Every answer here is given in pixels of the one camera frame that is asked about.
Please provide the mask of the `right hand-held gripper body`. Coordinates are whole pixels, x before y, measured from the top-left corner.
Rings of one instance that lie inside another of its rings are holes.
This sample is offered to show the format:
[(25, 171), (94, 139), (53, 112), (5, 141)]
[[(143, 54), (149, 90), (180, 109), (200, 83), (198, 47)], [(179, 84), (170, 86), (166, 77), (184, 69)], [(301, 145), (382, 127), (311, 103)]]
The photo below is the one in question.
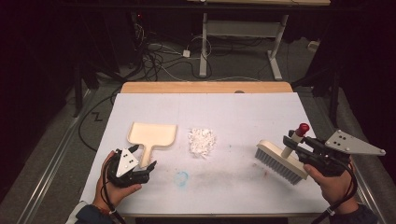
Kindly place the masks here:
[(298, 156), (299, 161), (314, 166), (326, 177), (340, 176), (347, 169), (352, 154), (386, 155), (385, 149), (375, 147), (341, 130), (337, 130), (328, 140), (308, 138), (305, 144), (313, 150), (306, 150)]

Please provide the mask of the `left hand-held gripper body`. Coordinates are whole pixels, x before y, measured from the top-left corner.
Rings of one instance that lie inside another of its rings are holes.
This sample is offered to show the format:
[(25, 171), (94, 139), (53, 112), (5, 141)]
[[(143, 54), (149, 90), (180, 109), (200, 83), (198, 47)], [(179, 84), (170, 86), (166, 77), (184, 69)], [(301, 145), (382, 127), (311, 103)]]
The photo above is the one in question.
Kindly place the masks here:
[(109, 160), (106, 178), (118, 188), (127, 188), (134, 184), (149, 181), (149, 169), (138, 169), (139, 161), (129, 149), (117, 149)]

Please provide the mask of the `cream brush with red-capped handle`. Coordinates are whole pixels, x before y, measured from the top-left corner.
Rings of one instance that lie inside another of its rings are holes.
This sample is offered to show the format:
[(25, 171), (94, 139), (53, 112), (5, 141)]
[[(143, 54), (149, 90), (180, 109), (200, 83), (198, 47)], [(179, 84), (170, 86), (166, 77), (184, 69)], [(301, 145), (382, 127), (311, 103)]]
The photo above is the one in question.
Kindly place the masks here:
[(267, 140), (261, 140), (257, 148), (255, 158), (292, 185), (307, 179), (308, 174), (303, 168), (304, 165), (291, 156), (291, 147), (280, 148)]

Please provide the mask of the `cream plastic dustpan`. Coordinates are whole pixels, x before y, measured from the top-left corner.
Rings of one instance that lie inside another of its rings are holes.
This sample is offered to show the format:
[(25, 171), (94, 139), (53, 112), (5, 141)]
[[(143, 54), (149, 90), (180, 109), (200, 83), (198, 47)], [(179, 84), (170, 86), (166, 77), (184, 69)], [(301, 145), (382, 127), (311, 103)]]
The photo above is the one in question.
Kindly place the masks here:
[(176, 125), (134, 122), (127, 134), (127, 140), (133, 145), (143, 147), (139, 165), (145, 168), (149, 166), (152, 150), (156, 147), (170, 147), (176, 134)]

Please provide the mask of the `pile of white paper scraps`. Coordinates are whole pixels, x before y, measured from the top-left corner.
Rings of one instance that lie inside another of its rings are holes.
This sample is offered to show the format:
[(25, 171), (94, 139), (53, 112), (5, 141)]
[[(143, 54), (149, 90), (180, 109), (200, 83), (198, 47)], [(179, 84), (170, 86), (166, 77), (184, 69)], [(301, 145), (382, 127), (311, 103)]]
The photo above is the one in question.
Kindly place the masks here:
[(188, 133), (190, 153), (206, 158), (216, 143), (216, 136), (210, 129), (191, 129)]

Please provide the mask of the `person's left hand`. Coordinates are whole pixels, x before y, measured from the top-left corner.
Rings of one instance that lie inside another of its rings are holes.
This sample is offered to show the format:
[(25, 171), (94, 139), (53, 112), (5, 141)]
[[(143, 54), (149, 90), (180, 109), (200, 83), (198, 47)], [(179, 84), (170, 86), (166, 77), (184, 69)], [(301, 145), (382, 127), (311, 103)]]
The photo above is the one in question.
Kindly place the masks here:
[(109, 215), (121, 201), (129, 195), (142, 189), (141, 184), (135, 184), (128, 188), (117, 188), (112, 183), (108, 183), (105, 177), (106, 164), (109, 159), (114, 156), (115, 152), (110, 151), (102, 164), (100, 177), (96, 184), (96, 192), (92, 205), (96, 206), (104, 215)]

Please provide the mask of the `person's right hand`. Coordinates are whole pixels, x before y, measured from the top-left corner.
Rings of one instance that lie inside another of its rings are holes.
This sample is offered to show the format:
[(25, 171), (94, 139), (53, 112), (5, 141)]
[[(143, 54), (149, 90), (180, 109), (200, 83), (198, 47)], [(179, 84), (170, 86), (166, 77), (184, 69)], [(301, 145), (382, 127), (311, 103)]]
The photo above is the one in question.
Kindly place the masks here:
[[(323, 198), (329, 205), (341, 202), (351, 191), (351, 176), (344, 171), (340, 176), (326, 177), (314, 166), (305, 164), (304, 169), (319, 184)], [(354, 197), (344, 201), (334, 209), (336, 215), (346, 215), (355, 212), (359, 205)]]

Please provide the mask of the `black metal stand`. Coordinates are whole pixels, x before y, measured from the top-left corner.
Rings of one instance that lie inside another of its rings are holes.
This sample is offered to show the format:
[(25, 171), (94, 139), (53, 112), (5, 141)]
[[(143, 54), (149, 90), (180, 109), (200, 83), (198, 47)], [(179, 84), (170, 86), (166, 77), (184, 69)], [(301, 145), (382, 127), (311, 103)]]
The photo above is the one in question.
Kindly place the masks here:
[(337, 124), (337, 109), (340, 73), (339, 63), (330, 63), (319, 69), (317, 72), (307, 72), (305, 77), (302, 77), (291, 83), (293, 89), (298, 87), (311, 87), (312, 94), (315, 97), (324, 96), (326, 93), (330, 94), (329, 102), (329, 119), (333, 127), (338, 127)]
[(79, 63), (76, 63), (74, 65), (74, 90), (75, 90), (74, 117), (76, 118), (79, 115), (81, 108), (83, 107), (82, 78), (81, 78)]

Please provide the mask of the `white-framed desk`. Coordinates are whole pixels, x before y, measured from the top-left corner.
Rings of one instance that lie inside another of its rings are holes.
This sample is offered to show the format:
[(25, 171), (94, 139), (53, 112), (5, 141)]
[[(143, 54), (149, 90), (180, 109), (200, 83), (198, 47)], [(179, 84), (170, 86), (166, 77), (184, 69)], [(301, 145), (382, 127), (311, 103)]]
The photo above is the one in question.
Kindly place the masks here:
[[(282, 7), (327, 7), (330, 0), (189, 0), (199, 3), (201, 6), (214, 6), (220, 4), (222, 7), (231, 4), (242, 4), (248, 7), (282, 6)], [(276, 55), (281, 39), (287, 26), (289, 15), (282, 14), (279, 21), (247, 21), (243, 19), (209, 19), (206, 12), (203, 13), (202, 39), (200, 53), (199, 77), (208, 77), (208, 56), (212, 50), (209, 36), (237, 36), (237, 37), (270, 37), (275, 40), (272, 49), (266, 51), (268, 63), (275, 80), (282, 80)]]

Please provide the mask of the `metal floor rail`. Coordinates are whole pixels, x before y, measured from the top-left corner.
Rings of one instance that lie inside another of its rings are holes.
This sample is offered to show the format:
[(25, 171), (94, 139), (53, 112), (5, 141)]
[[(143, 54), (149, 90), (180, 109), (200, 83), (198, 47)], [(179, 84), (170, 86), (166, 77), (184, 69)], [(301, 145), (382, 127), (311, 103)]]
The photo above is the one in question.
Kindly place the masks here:
[[(334, 131), (340, 129), (346, 133), (351, 134), (366, 141), (367, 138), (361, 130), (357, 119), (355, 118), (347, 97), (342, 89), (338, 90), (337, 108), (335, 113), (335, 122), (330, 119), (330, 96), (314, 97), (317, 109), (312, 109), (308, 115), (315, 135), (320, 139), (330, 137)], [(366, 204), (375, 212), (378, 211), (375, 196), (374, 196), (374, 173), (377, 157), (369, 155), (353, 155), (352, 161), (355, 166), (355, 174), (358, 180), (359, 188), (357, 191), (358, 201)]]
[(28, 158), (20, 176), (19, 189), (25, 188), (27, 196), (18, 215), (16, 224), (31, 224), (35, 214), (50, 188), (53, 178), (68, 150), (73, 135), (80, 122), (80, 114), (87, 109), (96, 90), (85, 90), (80, 96), (83, 106), (66, 105), (55, 117)]

